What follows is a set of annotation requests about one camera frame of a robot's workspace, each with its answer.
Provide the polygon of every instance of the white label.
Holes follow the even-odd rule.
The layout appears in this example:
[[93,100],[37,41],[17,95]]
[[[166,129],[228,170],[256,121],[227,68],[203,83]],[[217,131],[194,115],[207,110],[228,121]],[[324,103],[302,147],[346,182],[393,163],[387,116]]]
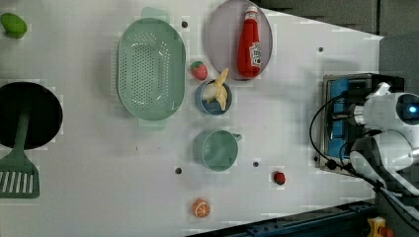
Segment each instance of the white label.
[[256,20],[256,13],[255,12],[248,12],[246,13],[246,16],[244,16],[244,20],[246,21],[247,19],[253,19]]
[[253,42],[253,44],[249,47],[250,51],[250,62],[252,66],[261,67],[261,54],[262,49],[258,42]]

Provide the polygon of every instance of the orange slice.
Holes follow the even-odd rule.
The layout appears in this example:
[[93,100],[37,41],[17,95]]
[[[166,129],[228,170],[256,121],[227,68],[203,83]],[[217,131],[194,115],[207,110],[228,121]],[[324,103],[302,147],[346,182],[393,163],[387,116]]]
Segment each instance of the orange slice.
[[201,198],[198,198],[192,205],[192,213],[197,218],[204,218],[210,214],[209,203]]

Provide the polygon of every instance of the strawberry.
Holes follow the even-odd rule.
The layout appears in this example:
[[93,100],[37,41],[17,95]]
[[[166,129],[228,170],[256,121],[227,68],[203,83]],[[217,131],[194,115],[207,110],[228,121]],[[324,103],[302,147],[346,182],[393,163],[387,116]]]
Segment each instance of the strawberry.
[[196,61],[191,65],[191,73],[194,75],[198,80],[204,81],[207,79],[209,75],[209,71],[205,64],[201,61]]

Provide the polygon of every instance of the green lime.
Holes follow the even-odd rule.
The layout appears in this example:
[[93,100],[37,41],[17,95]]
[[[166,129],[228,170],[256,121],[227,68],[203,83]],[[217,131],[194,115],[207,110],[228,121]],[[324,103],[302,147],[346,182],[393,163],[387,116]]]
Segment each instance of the green lime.
[[5,13],[1,16],[1,24],[6,30],[7,36],[13,39],[20,39],[25,35],[28,26],[19,16],[12,13]]

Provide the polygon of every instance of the pan handle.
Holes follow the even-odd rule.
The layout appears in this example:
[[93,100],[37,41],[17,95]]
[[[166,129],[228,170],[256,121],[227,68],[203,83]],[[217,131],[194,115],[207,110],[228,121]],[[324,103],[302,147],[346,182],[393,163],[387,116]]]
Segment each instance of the pan handle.
[[156,8],[150,8],[145,7],[141,11],[141,18],[155,18],[161,21],[164,21],[167,24],[170,24],[170,18],[169,14],[167,12],[156,9]]
[[139,118],[138,126],[141,129],[147,130],[147,131],[160,131],[160,130],[163,130],[164,127],[166,126],[166,120],[167,119],[150,121],[150,120],[144,120],[144,119]]

